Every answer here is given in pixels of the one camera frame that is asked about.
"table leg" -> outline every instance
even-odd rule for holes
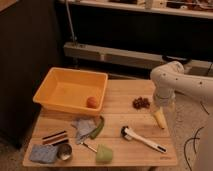
[[[157,166],[152,166],[152,167],[149,168],[148,171],[156,171],[157,168],[158,168]]]

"black cable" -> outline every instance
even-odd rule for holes
[[[202,108],[206,112],[206,114],[210,115],[210,113],[206,110],[205,106],[203,105],[203,102],[200,102],[200,105],[202,106]]]
[[[185,158],[185,160],[186,160],[186,163],[187,163],[187,165],[188,165],[190,171],[192,171],[192,167],[190,166],[189,161],[188,161],[188,158],[187,158],[187,155],[186,155],[186,146],[187,146],[187,144],[188,144],[191,140],[194,140],[194,139],[199,140],[200,138],[194,138],[194,137],[193,137],[193,138],[189,138],[188,140],[186,140],[186,142],[185,142],[185,144],[184,144],[184,158]]]
[[[206,71],[206,73],[204,74],[204,76],[208,76],[209,75],[209,72],[210,72],[210,70],[212,68],[212,64],[213,64],[213,62],[211,62],[211,65],[209,66],[209,69]]]
[[[197,131],[196,131],[196,133],[195,133],[195,135],[194,135],[193,148],[194,148],[195,154],[197,154],[197,150],[196,150],[196,146],[195,146],[195,140],[196,140],[196,138],[197,138],[198,133],[199,133],[203,128],[204,128],[204,127],[198,128]]]

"blue cloth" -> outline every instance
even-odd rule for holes
[[[36,163],[51,164],[56,161],[57,152],[57,146],[33,145],[29,159]]]

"wall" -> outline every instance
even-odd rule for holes
[[[62,57],[53,0],[21,0],[0,13],[0,136],[19,145],[39,111],[32,97]]]

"wooden table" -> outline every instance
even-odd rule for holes
[[[73,116],[67,113],[42,109],[26,151],[23,165],[36,167],[93,167],[93,166],[173,166],[177,165],[176,152],[168,128],[160,129],[149,109],[136,110],[132,101],[139,96],[152,101],[154,85],[150,80],[109,80],[101,115],[105,126],[95,140],[86,142],[93,147],[105,144],[113,149],[114,158],[109,164],[97,164],[95,154],[82,145],[75,144],[76,130],[71,127]],[[143,135],[167,148],[162,154],[141,142],[126,141],[120,136],[121,127],[131,126],[136,133]],[[29,161],[33,144],[41,144],[41,138],[52,133],[66,130],[69,143],[73,147],[73,158],[70,161],[57,161],[55,164],[38,164]]]

